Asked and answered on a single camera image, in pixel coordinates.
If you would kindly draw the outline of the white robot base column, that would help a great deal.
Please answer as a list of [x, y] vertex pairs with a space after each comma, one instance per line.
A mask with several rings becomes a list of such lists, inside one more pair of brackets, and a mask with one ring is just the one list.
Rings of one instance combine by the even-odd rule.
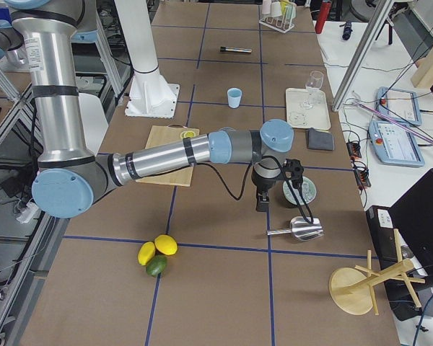
[[160, 73], [146, 2], [117, 0], [115, 7], [134, 70], [126, 115], [172, 118], [180, 86]]

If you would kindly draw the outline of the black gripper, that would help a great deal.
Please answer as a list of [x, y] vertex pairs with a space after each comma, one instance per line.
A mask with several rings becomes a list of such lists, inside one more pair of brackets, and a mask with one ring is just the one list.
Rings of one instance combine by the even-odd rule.
[[302, 190], [304, 167], [297, 159], [286, 159], [281, 163], [276, 157], [263, 157], [255, 164], [251, 174], [256, 187], [256, 207], [258, 212], [269, 212], [268, 191], [278, 182], [292, 183], [296, 190]]

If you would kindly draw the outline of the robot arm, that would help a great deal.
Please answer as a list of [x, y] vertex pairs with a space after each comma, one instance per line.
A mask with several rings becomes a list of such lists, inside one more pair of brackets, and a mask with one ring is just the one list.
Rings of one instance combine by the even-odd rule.
[[24, 39], [43, 152], [32, 183], [37, 206], [56, 218], [73, 218], [117, 187], [197, 164], [249, 163], [264, 196], [284, 172], [294, 131], [275, 119], [258, 130], [218, 130], [134, 150], [133, 130], [114, 130], [95, 154], [87, 147], [71, 41], [96, 26], [94, 1], [8, 1], [12, 26]]

